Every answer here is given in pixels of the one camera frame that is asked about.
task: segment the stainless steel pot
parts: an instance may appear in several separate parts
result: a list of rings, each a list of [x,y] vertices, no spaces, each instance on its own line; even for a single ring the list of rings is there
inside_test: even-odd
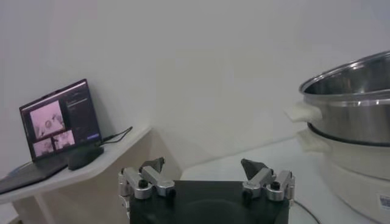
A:
[[[337,141],[390,146],[390,51],[304,82],[303,102],[286,110],[315,133]]]

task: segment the white shelf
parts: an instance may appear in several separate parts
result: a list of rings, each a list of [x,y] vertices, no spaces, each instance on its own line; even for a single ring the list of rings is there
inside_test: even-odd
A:
[[[42,192],[51,191],[93,178],[113,164],[150,130],[150,127],[134,127],[133,130],[122,139],[122,141],[104,146],[104,153],[89,165],[74,171],[64,169],[53,177],[50,177],[42,182],[1,194],[0,204],[30,197]]]

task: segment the laptop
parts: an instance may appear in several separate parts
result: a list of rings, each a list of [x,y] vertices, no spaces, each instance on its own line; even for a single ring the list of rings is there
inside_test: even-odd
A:
[[[101,142],[86,79],[19,108],[32,162],[0,180],[0,194],[45,180],[79,147]]]

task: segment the cable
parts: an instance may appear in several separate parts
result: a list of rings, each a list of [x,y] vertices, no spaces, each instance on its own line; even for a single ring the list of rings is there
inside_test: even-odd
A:
[[[115,135],[110,135],[106,138],[104,138],[102,140],[102,142],[99,144],[99,146],[102,146],[102,145],[106,145],[106,144],[112,144],[112,143],[117,143],[117,142],[120,142],[131,130],[133,129],[133,126],[127,128],[126,130],[118,133],[118,134],[115,134]],[[119,135],[122,135],[118,140],[115,140],[115,141],[108,141],[108,140],[111,140]]]
[[[321,224],[321,222],[319,221],[319,219],[306,207],[306,206],[304,206],[303,204],[301,204],[301,202],[299,202],[299,201],[296,201],[296,200],[294,200],[294,202],[297,204],[297,205],[299,205],[301,208],[303,208],[306,212],[308,212],[311,216],[312,216],[312,218],[314,218],[315,219],[315,221],[318,223],[318,224]]]

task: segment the laptop screen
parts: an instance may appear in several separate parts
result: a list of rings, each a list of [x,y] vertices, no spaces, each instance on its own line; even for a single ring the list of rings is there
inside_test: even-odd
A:
[[[33,160],[101,140],[87,80],[20,108]]]

